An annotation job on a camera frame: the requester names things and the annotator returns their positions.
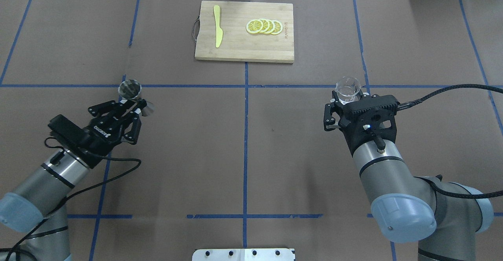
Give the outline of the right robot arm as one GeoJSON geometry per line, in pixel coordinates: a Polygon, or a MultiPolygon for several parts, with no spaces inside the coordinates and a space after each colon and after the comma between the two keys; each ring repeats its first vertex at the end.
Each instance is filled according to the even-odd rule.
{"type": "Polygon", "coordinates": [[[397,112],[422,103],[395,96],[332,92],[325,131],[340,130],[380,231],[392,243],[417,243],[419,261],[474,261],[476,235],[493,222],[490,198],[442,175],[413,176],[395,144],[397,112]]]}

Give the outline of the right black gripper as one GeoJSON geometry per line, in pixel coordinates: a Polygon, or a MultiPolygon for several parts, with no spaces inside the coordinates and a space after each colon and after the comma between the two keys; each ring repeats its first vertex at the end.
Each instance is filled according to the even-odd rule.
{"type": "MultiPolygon", "coordinates": [[[[362,90],[356,94],[356,101],[370,98],[372,98],[372,95],[362,90]]],[[[323,114],[323,128],[325,131],[343,130],[349,127],[352,119],[351,112],[344,112],[343,107],[344,105],[337,96],[332,96],[330,102],[325,105],[323,114]]]]}

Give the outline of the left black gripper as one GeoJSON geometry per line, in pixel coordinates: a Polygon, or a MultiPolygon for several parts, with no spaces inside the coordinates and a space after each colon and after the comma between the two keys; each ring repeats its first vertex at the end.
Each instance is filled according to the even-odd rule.
{"type": "Polygon", "coordinates": [[[121,143],[136,145],[140,136],[142,109],[135,108],[124,114],[126,103],[127,101],[107,101],[88,107],[93,119],[83,128],[81,145],[86,147],[114,147],[121,143]]]}

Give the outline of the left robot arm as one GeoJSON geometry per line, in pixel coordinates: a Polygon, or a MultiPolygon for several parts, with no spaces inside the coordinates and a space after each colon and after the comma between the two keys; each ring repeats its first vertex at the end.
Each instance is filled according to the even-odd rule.
{"type": "Polygon", "coordinates": [[[49,139],[55,153],[11,192],[1,198],[1,223],[25,236],[1,249],[2,261],[70,261],[70,235],[66,203],[77,195],[104,186],[133,172],[137,158],[115,158],[110,153],[121,143],[137,144],[141,116],[153,112],[144,100],[108,101],[88,108],[92,119],[81,128],[63,115],[49,121],[49,139]],[[74,192],[74,188],[102,161],[135,162],[115,177],[74,192]]]}

